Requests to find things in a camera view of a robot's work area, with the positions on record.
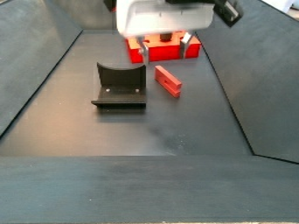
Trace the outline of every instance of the black curved part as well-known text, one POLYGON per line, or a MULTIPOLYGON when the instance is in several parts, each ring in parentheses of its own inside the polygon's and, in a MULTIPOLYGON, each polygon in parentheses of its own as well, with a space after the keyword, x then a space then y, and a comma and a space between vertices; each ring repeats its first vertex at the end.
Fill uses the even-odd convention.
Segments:
POLYGON ((110 109, 146 107, 146 66, 122 69, 98 63, 98 74, 102 88, 94 105, 110 109))

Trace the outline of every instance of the dark gray surface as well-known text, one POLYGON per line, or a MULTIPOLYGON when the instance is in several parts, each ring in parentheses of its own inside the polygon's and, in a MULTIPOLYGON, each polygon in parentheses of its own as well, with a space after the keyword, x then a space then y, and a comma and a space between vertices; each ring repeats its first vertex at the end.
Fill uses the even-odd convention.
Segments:
POLYGON ((205 52, 151 63, 147 109, 103 111, 98 62, 139 67, 118 34, 86 32, 0 142, 2 156, 251 155, 205 52), (182 80, 174 98, 155 81, 162 65, 182 80))
POLYGON ((299 221, 299 166, 271 159, 0 161, 2 223, 299 221))
POLYGON ((50 0, 0 5, 0 135, 79 34, 50 0))
POLYGON ((84 30, 115 30, 116 13, 108 11, 104 0, 52 0, 84 30))
POLYGON ((199 31, 221 83, 258 155, 299 162, 299 23, 258 0, 230 29, 199 31))

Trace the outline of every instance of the table surface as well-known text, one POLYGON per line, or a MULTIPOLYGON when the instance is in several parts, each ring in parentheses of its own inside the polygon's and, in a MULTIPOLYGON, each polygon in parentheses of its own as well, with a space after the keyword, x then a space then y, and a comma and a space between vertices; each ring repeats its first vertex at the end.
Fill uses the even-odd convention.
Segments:
POLYGON ((139 67, 112 31, 86 31, 0 141, 2 156, 251 155, 205 51, 147 66, 146 110, 100 111, 96 64, 139 67), (182 80, 174 98, 155 66, 182 80))

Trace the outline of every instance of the red block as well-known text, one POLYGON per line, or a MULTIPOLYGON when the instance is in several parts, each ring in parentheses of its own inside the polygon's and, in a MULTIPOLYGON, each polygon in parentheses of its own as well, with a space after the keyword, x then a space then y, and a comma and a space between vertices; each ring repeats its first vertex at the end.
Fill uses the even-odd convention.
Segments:
MULTIPOLYGON (((180 41, 186 31, 176 31, 172 33, 172 40, 163 42, 160 35, 146 35, 144 44, 150 49, 150 61, 158 60, 178 60, 180 58, 180 41)), ((126 40, 128 55, 132 63, 142 63, 143 56, 139 53, 140 45, 136 38, 128 38, 126 40)), ((202 48, 202 42, 192 37, 191 43, 186 52, 186 58, 198 58, 202 48)))
POLYGON ((174 75, 162 67, 155 67, 155 77, 158 82, 163 85, 171 95, 178 98, 182 95, 183 83, 174 77, 174 75))

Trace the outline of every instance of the red bracket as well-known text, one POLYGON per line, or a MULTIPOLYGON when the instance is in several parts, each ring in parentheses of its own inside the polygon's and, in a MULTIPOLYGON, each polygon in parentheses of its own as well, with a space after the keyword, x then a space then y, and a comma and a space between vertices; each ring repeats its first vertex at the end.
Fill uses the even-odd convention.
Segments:
POLYGON ((163 85, 164 89, 171 93, 175 98, 182 95, 183 83, 174 77, 174 75, 162 67, 155 67, 155 77, 156 81, 163 85))

